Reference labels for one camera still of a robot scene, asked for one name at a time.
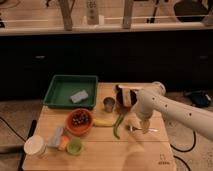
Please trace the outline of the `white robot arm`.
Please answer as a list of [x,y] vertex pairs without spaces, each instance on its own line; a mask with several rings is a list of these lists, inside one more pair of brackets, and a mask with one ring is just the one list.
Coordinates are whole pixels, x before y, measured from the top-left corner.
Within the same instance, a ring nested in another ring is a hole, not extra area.
[[135,113],[142,132],[148,132],[150,118],[156,110],[213,141],[213,112],[171,100],[165,93],[165,86],[160,82],[153,82],[136,92]]

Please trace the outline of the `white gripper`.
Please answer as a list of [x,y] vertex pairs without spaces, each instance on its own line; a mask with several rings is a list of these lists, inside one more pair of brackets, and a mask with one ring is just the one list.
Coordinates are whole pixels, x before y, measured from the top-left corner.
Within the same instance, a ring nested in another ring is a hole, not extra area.
[[143,134],[146,134],[150,128],[151,113],[137,113],[136,116],[140,119],[140,126]]

